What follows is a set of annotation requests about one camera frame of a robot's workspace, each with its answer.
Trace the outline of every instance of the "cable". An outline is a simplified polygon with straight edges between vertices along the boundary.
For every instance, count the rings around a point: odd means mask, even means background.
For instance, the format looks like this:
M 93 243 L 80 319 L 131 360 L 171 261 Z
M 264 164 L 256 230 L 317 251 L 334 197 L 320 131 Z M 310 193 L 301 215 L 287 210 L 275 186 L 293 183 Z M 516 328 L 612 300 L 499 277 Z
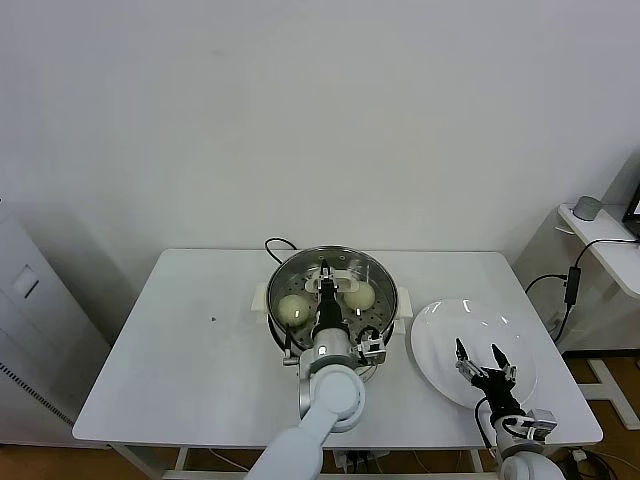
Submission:
M 610 480 L 613 475 L 613 479 L 618 480 L 618 474 L 615 472 L 613 468 L 611 468 L 611 465 L 609 465 L 604 458 L 602 458 L 597 453 L 590 452 L 588 450 L 583 450 L 583 451 L 586 453 L 587 459 L 589 461 L 596 463 L 600 467 L 600 472 L 601 472 L 600 476 L 602 478 L 607 478 L 607 480 Z
M 509 428 L 509 426 L 507 425 L 507 419 L 505 418 L 504 420 L 502 420 L 502 428 L 504 428 L 504 430 L 509 433 L 510 435 L 516 437 L 516 438 L 522 438 L 524 440 L 527 440 L 527 436 L 523 435 L 522 433 L 518 433 L 514 430 L 511 430 Z
M 211 455 L 218 457 L 220 460 L 224 460 L 229 465 L 233 465 L 234 467 L 239 468 L 243 472 L 248 472 L 249 471 L 249 469 L 247 467 L 244 467 L 244 466 L 240 465 L 239 463 L 236 463 L 233 460 L 229 460 L 227 457 L 224 457 L 224 456 L 220 455 L 219 453 L 214 452 L 213 448 L 207 448 L 207 450 L 209 451 L 209 453 Z
M 535 278 L 534 280 L 531 281 L 529 286 L 525 288 L 524 293 L 529 293 L 529 290 L 531 290 L 531 287 L 533 287 L 540 280 L 544 280 L 545 278 L 559 278 L 560 280 L 566 280 L 567 276 L 561 275 L 559 273 L 548 273 L 546 275 L 540 275 L 538 278 Z
M 560 340 L 560 337 L 562 336 L 562 332 L 564 330 L 564 327 L 567 324 L 567 320 L 569 319 L 569 313 L 571 313 L 571 308 L 572 307 L 567 305 L 567 311 L 564 312 L 564 318 L 562 319 L 562 324 L 560 325 L 560 330 L 558 331 L 558 335 L 556 335 L 556 338 L 553 339 L 553 343 L 556 343 L 558 340 Z
M 489 442 L 489 438 L 487 437 L 487 434 L 484 433 L 484 430 L 482 429 L 482 424 L 480 423 L 480 416 L 479 416 L 480 405 L 482 405 L 486 401 L 487 401 L 487 397 L 484 397 L 482 400 L 480 400 L 476 404 L 476 408 L 473 411 L 473 416 L 476 418 L 476 425 L 478 425 L 478 430 L 480 430 L 480 436 L 482 437 L 484 446 L 487 447 L 489 450 L 491 450 L 491 442 Z
M 269 255 L 271 255 L 271 258 L 273 258 L 276 262 L 278 262 L 280 265 L 282 265 L 282 260 L 280 260 L 278 257 L 275 256 L 275 254 L 271 251 L 271 249 L 269 248 L 269 243 L 271 242 L 282 242 L 282 243 L 286 243 L 287 245 L 289 245 L 291 248 L 293 248 L 294 250 L 297 250 L 298 248 L 291 243 L 289 240 L 287 240 L 286 238 L 282 238 L 282 237 L 271 237 L 271 238 L 267 238 L 264 241 L 264 249 L 267 251 L 267 253 Z
M 431 470 L 429 470 L 427 467 L 424 466 L 424 463 L 422 463 L 422 461 L 420 460 L 420 457 L 418 457 L 418 452 L 416 452 L 415 450 L 411 450 L 413 452 L 413 456 L 416 457 L 416 462 L 418 462 L 418 465 L 420 465 L 422 467 L 422 469 L 425 471 L 425 473 L 431 473 Z
M 371 378 L 373 378 L 373 376 L 376 374 L 377 371 L 378 371 L 378 365 L 372 365 L 368 367 L 365 371 L 359 373 L 358 375 L 360 375 L 360 378 L 362 379 L 362 383 L 367 383 L 369 380 L 371 380 Z
M 574 263 L 573 265 L 574 267 L 576 268 L 578 267 L 578 264 L 580 263 L 580 259 L 582 258 L 582 256 L 587 252 L 587 250 L 589 250 L 589 247 L 591 247 L 591 245 L 594 245 L 596 243 L 640 243 L 640 240 L 622 240 L 622 239 L 606 239 L 606 238 L 601 238 L 600 240 L 593 240 L 584 246 L 584 248 L 582 249 L 578 257 L 576 258 L 576 263 Z
M 639 467 L 636 467 L 633 463 L 629 462 L 628 460 L 625 460 L 624 458 L 616 457 L 615 455 L 611 455 L 610 453 L 592 452 L 591 450 L 585 450 L 585 451 L 587 451 L 589 453 L 593 453 L 595 455 L 601 455 L 603 457 L 612 458 L 614 460 L 617 460 L 619 462 L 624 463 L 627 467 L 632 468 L 636 472 L 640 473 L 640 468 Z

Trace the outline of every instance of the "table leg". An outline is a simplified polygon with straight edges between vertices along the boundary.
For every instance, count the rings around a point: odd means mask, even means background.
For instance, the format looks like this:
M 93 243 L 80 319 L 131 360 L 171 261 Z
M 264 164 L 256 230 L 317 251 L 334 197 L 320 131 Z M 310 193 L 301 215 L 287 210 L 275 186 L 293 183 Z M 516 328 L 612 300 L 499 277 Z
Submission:
M 167 470 L 168 465 L 156 456 L 151 447 L 123 445 L 121 443 L 112 443 L 111 447 L 153 480 L 162 479 L 162 475 Z
M 640 430 L 640 419 L 633 407 L 624 396 L 624 392 L 618 386 L 615 378 L 600 359 L 587 360 L 591 370 L 600 383 L 582 383 L 578 386 L 587 400 L 609 400 L 613 404 L 620 420 L 627 430 Z
M 478 450 L 469 450 L 469 455 L 471 455 L 473 471 L 476 473 L 483 473 L 484 468 L 482 467 L 482 460 L 480 459 L 480 453 L 478 453 Z

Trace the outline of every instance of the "black cable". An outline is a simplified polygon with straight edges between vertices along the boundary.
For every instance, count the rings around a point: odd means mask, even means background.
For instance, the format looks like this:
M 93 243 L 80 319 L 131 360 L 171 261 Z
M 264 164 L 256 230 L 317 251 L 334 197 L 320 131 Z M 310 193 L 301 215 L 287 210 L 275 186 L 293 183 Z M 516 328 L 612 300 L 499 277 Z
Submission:
M 567 324 L 567 320 L 569 319 L 569 313 L 571 313 L 571 308 L 572 308 L 571 306 L 567 305 L 567 310 L 566 312 L 564 312 L 564 318 L 562 319 L 562 325 L 560 325 L 560 330 L 558 331 L 558 335 L 556 335 L 556 338 L 553 339 L 553 343 L 560 340 L 564 327 Z
M 587 243 L 584 248 L 582 249 L 582 251 L 580 252 L 580 254 L 578 255 L 578 257 L 576 258 L 576 263 L 574 263 L 574 267 L 578 267 L 578 264 L 580 263 L 580 259 L 582 258 L 582 256 L 587 252 L 587 250 L 589 250 L 589 247 L 591 247 L 591 245 L 594 245 L 596 243 L 640 243 L 640 240 L 615 240 L 615 239 L 606 239 L 606 238 L 601 238 L 600 240 L 593 240 L 592 242 Z
M 491 442 L 489 442 L 489 438 L 487 437 L 487 434 L 484 433 L 484 430 L 482 429 L 482 424 L 480 423 L 480 415 L 479 415 L 480 405 L 482 405 L 486 401 L 487 401 L 487 397 L 484 397 L 482 400 L 480 400 L 476 404 L 476 408 L 473 411 L 473 416 L 476 418 L 476 425 L 478 425 L 478 430 L 480 430 L 480 436 L 482 437 L 484 446 L 487 447 L 487 449 L 491 449 Z
M 522 433 L 518 433 L 518 432 L 516 432 L 514 430 L 511 430 L 509 428 L 509 426 L 507 425 L 507 419 L 506 418 L 504 420 L 502 420 L 502 428 L 504 428 L 507 433 L 509 433 L 510 435 L 513 435 L 516 438 L 522 438 L 524 440 L 527 439 L 526 435 L 523 435 Z
M 275 256 L 275 254 L 271 251 L 271 249 L 269 248 L 269 243 L 270 242 L 282 242 L 282 243 L 286 243 L 287 245 L 289 245 L 291 248 L 293 248 L 294 250 L 297 250 L 298 248 L 291 243 L 289 240 L 287 240 L 286 238 L 281 238 L 281 237 L 271 237 L 271 238 L 267 238 L 264 241 L 264 249 L 267 251 L 267 253 L 269 255 L 271 255 L 271 258 L 273 258 L 276 262 L 278 262 L 280 265 L 282 265 L 282 260 L 280 260 L 278 257 Z
M 607 476 L 609 478 L 612 478 L 611 475 L 613 475 L 613 480 L 618 480 L 618 474 L 611 467 L 611 465 L 609 465 L 609 462 L 607 462 L 604 458 L 602 458 L 600 455 L 598 455 L 595 452 L 591 452 L 589 450 L 584 450 L 584 452 L 587 455 L 587 459 L 592 462 L 595 460 L 595 462 L 602 467 L 602 470 L 607 473 Z
M 524 290 L 524 293 L 529 293 L 529 290 L 531 290 L 531 287 L 533 287 L 540 280 L 544 280 L 545 278 L 559 278 L 560 280 L 566 280 L 567 276 L 561 275 L 559 273 L 547 273 L 546 275 L 540 275 L 538 278 L 535 278 L 531 281 L 529 286 Z

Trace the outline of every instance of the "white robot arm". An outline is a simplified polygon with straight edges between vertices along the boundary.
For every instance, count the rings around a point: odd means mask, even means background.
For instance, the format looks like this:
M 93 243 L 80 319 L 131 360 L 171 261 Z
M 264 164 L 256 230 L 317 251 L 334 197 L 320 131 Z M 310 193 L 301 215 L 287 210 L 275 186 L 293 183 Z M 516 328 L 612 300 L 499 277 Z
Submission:
M 280 433 L 247 480 L 312 480 L 322 469 L 322 445 L 337 422 L 356 420 L 364 408 L 364 383 L 350 368 L 329 365 L 314 376 L 311 408 L 297 427 Z
M 545 438 L 557 426 L 553 414 L 547 410 L 524 413 L 511 395 L 516 367 L 509 364 L 496 345 L 492 350 L 499 370 L 476 365 L 469 360 L 462 342 L 456 340 L 456 368 L 471 385 L 484 392 L 491 407 L 500 480 L 565 480 L 558 466 L 542 455 Z

